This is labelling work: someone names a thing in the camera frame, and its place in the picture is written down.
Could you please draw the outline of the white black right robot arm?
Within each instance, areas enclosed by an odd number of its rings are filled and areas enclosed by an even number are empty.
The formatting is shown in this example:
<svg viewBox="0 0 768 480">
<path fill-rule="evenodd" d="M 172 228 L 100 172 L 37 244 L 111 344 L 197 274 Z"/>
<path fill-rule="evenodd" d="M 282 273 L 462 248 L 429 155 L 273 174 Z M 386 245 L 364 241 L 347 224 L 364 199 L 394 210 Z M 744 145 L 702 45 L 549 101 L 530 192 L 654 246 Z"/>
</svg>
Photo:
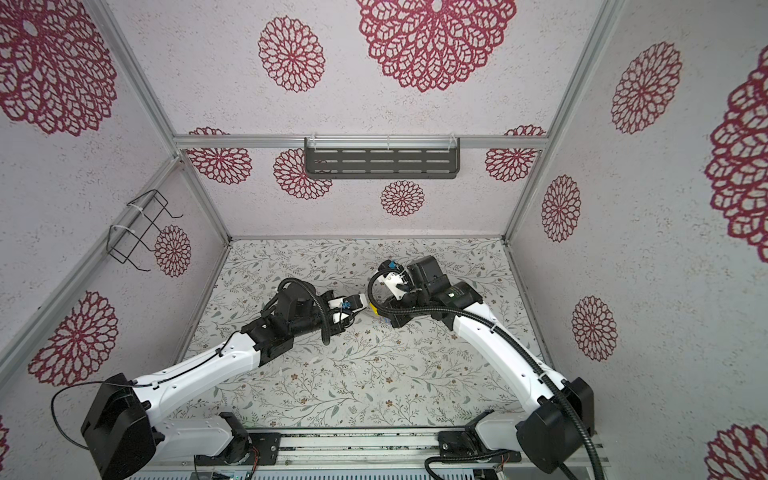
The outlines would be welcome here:
<svg viewBox="0 0 768 480">
<path fill-rule="evenodd" d="M 463 431 L 439 434 L 439 455 L 425 460 L 431 478 L 433 464 L 528 459 L 545 474 L 574 476 L 568 459 L 585 451 L 593 476 L 605 476 L 595 434 L 594 391 L 582 378 L 567 379 L 536 357 L 496 317 L 483 297 L 464 281 L 452 283 L 432 256 L 404 266 L 382 262 L 369 279 L 366 294 L 371 309 L 395 328 L 419 316 L 429 316 L 468 342 L 508 385 L 526 416 L 520 421 L 488 410 Z"/>
</svg>

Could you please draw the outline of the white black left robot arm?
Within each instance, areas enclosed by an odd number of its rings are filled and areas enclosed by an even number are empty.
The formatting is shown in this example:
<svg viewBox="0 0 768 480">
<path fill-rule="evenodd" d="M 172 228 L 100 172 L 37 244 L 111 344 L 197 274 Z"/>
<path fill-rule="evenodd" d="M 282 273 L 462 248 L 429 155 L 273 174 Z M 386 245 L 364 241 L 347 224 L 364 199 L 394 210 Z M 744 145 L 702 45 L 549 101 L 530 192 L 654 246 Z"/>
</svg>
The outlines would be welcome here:
<svg viewBox="0 0 768 480">
<path fill-rule="evenodd" d="M 252 443 L 233 413 L 184 421 L 170 415 L 220 383 L 277 359 L 301 336 L 319 332 L 328 344 L 366 306 L 364 294 L 318 294 L 312 284 L 286 278 L 258 315 L 222 343 L 152 374 L 129 379 L 119 373 L 102 381 L 81 426 L 100 477 L 127 479 L 152 460 L 243 460 Z"/>
</svg>

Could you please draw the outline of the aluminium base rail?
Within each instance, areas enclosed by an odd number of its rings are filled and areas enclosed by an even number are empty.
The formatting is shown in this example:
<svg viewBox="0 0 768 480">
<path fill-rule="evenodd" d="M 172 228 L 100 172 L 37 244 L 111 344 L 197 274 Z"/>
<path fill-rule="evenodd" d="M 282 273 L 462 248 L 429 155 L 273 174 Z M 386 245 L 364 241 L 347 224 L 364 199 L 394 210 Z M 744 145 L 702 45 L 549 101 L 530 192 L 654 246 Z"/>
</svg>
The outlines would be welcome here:
<svg viewBox="0 0 768 480">
<path fill-rule="evenodd" d="M 134 479 L 565 479 L 546 474 L 524 454 L 448 461 L 460 427 L 255 429 L 255 447 L 234 465 L 201 457 L 153 461 Z"/>
</svg>

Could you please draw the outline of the dark grey wall shelf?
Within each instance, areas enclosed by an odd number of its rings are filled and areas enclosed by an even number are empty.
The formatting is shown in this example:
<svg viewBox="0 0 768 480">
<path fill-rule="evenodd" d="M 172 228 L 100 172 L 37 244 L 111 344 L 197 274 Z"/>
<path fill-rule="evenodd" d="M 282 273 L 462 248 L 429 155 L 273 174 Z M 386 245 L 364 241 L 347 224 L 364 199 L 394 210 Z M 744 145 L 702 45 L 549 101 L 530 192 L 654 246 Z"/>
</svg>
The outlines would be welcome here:
<svg viewBox="0 0 768 480">
<path fill-rule="evenodd" d="M 304 140 L 304 168 L 313 180 L 450 180 L 461 167 L 461 142 Z"/>
</svg>

